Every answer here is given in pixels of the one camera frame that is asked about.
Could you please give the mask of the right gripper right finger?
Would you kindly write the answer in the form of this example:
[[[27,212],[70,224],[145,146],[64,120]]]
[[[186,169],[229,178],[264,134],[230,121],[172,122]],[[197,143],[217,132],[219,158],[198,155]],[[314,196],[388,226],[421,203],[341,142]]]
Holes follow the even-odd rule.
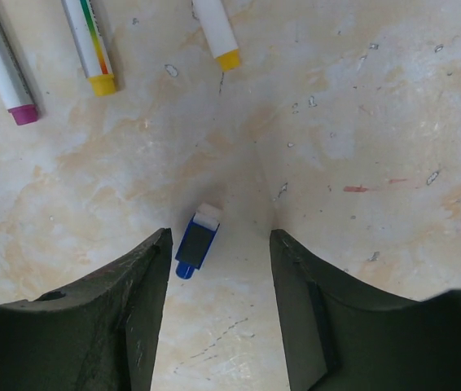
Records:
[[[461,289],[406,299],[283,230],[270,260],[291,389],[461,390]]]

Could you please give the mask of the blue pen cap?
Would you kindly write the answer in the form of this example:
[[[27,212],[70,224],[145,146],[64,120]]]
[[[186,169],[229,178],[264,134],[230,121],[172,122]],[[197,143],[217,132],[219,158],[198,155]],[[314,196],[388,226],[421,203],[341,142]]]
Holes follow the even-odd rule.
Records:
[[[222,211],[203,203],[187,224],[175,255],[175,273],[180,279],[190,279],[204,263],[221,224]]]

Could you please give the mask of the white purple marker pen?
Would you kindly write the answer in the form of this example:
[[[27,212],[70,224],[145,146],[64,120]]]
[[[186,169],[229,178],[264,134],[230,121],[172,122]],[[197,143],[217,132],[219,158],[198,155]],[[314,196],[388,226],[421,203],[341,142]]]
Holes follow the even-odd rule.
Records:
[[[0,97],[18,126],[38,121],[37,105],[1,23]]]

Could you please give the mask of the white yellow marker pen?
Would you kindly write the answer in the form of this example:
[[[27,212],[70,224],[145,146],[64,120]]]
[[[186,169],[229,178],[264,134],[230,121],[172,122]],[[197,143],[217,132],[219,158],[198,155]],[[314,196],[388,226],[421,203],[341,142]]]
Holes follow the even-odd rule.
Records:
[[[117,92],[115,75],[92,1],[63,0],[64,13],[71,29],[82,69],[96,96]]]

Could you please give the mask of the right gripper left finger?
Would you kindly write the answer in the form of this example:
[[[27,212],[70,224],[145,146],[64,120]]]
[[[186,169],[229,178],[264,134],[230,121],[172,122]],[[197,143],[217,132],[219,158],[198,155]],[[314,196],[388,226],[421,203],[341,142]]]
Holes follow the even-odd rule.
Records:
[[[159,229],[33,301],[0,305],[0,390],[148,390],[172,258]]]

